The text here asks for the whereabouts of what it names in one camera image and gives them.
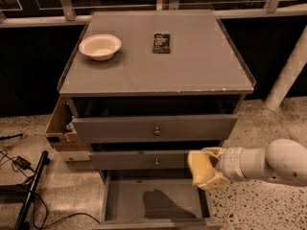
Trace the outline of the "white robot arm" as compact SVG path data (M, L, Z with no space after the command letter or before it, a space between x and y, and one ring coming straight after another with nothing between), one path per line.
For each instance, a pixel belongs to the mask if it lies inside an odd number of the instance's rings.
M209 191L230 182L249 180L306 187L306 159L306 147L293 140L277 139L258 149L190 150L187 162L192 185Z

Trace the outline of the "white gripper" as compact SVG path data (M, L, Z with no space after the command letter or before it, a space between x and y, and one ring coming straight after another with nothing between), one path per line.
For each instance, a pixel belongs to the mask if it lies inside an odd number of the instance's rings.
M193 177L193 185L198 188L209 191L226 185L231 181L246 181L241 165L240 158L243 152L242 148L228 148L221 147L204 148L202 151L209 156L215 157L219 160L220 172L210 172L206 175L197 175Z

